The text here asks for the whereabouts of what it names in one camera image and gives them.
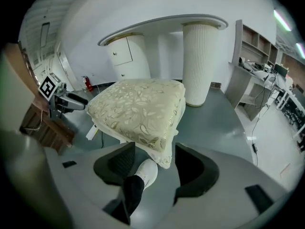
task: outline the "fire extinguisher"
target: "fire extinguisher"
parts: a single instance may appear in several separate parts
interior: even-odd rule
[[[93,91],[93,87],[91,86],[91,83],[90,83],[90,81],[89,81],[88,76],[83,76],[83,77],[82,77],[82,81],[86,84],[86,86],[87,86],[89,92],[92,92],[92,91]]]

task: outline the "foot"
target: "foot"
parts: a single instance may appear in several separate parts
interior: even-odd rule
[[[139,176],[143,180],[145,190],[156,180],[158,175],[158,166],[153,160],[146,159],[142,164],[140,164],[134,175]]]

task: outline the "white platform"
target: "white platform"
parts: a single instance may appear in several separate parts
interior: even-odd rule
[[[106,42],[114,37],[128,34],[128,33],[142,33],[144,36],[159,35],[170,32],[178,32],[183,30],[183,24],[192,21],[204,21],[207,23],[216,24],[219,30],[224,30],[228,27],[228,23],[210,14],[179,14],[173,16],[160,17],[154,20],[143,21],[138,24],[131,25],[126,28],[122,28],[106,37],[102,38],[99,42],[99,46],[105,46]]]

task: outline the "computer monitor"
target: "computer monitor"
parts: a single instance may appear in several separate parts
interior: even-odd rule
[[[282,66],[280,66],[279,64],[275,64],[274,70],[276,72],[278,72],[281,76],[283,76],[284,78],[286,78],[286,75],[288,73],[288,70]]]

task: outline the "white wall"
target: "white wall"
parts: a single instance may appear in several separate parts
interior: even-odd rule
[[[235,41],[235,21],[256,30],[275,43],[276,24],[272,0],[76,0],[60,29],[59,40],[77,79],[87,75],[92,85],[117,78],[106,49],[98,41],[121,28],[163,16],[212,14],[225,19],[229,27],[220,31],[216,74],[224,91],[231,77]],[[152,77],[181,79],[183,38],[171,33],[145,38]]]
[[[41,64],[40,66],[38,66],[37,68],[35,68],[35,70],[33,70],[36,78],[37,78],[37,81],[39,83],[42,83],[44,78],[45,78],[45,67],[44,67],[44,64]]]
[[[71,92],[74,90],[57,55],[54,55],[51,70],[63,83],[67,84],[67,91]]]

